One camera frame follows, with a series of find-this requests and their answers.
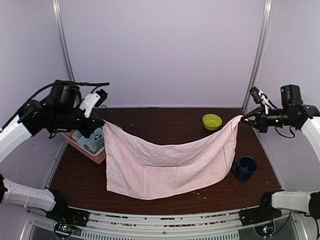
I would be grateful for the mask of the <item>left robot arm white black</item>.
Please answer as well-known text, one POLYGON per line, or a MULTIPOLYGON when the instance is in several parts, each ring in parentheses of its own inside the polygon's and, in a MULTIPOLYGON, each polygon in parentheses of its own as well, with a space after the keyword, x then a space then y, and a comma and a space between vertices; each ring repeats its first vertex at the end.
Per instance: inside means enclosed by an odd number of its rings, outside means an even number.
MULTIPOLYGON (((104 121, 92 110, 108 97, 102 89, 109 82, 89 83, 55 80, 37 90, 0 129, 0 160, 43 129, 49 138, 58 133, 79 131, 89 138, 104 121)), ((1 204, 15 204, 52 212, 61 222, 72 218, 72 211, 59 191, 38 189, 0 178, 1 204)))

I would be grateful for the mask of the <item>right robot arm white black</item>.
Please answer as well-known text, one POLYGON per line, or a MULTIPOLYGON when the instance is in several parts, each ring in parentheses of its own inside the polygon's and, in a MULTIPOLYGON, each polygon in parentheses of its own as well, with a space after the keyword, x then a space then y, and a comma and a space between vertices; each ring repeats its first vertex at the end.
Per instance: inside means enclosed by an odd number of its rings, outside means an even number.
MULTIPOLYGON (((253 127, 259 133, 267 133, 269 127, 295 128, 303 133, 316 156, 320 155, 320 111, 314 105, 304 104, 298 85, 289 84, 280 88, 281 108, 277 108, 267 95, 255 86, 249 93, 259 107, 242 116, 242 123, 253 127)), ((268 221, 278 210, 306 214, 318 220, 320 193, 286 190, 265 192, 255 214, 259 220, 268 221)))

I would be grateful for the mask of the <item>green towel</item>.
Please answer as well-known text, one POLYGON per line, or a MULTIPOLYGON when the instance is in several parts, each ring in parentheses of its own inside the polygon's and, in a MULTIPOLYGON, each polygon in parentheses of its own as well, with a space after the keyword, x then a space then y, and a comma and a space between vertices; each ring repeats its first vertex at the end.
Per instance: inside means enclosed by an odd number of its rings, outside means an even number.
POLYGON ((102 128, 97 128, 84 145, 84 149, 92 154, 96 154, 104 146, 104 135, 102 128))

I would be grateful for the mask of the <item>pink plastic basket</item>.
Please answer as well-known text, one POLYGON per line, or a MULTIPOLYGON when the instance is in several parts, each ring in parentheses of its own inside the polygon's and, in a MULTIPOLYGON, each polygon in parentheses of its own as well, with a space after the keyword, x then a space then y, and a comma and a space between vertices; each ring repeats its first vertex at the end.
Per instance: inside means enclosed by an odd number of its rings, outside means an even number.
POLYGON ((102 147, 99 149, 96 153, 92 153, 88 150, 88 148, 85 148, 85 145, 78 144, 78 134, 73 130, 71 132, 63 132, 62 136, 65 138, 66 142, 71 145, 73 148, 78 150, 80 153, 85 155, 87 158, 95 162, 96 164, 101 164, 103 161, 106 160, 106 152, 105 148, 102 147))

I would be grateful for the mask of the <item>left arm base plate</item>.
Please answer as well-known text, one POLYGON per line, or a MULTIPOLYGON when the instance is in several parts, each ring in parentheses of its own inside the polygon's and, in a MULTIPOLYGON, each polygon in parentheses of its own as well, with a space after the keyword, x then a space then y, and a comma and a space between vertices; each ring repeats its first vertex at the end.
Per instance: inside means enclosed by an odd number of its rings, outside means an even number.
POLYGON ((46 211, 45 213, 47 218, 73 227, 86 227, 90 216, 88 211, 75 208, 68 208, 65 211, 46 211))

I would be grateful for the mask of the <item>pink towel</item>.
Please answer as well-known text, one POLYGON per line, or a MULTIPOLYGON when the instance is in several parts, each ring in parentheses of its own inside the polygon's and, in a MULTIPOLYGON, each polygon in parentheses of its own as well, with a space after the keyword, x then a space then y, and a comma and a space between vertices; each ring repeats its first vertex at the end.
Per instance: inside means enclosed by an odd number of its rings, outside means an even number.
POLYGON ((200 140, 158 145, 105 122, 106 189, 140 200, 156 200, 222 181, 235 157, 241 115, 200 140))

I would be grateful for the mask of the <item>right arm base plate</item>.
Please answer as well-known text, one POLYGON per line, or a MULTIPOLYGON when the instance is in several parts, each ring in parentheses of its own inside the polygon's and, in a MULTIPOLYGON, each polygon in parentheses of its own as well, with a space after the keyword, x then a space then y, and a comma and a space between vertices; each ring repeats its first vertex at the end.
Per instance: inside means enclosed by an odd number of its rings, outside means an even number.
POLYGON ((280 209, 263 211, 259 206, 241 209, 238 214, 243 227, 257 225, 263 222, 272 222, 274 219, 282 216, 280 209))

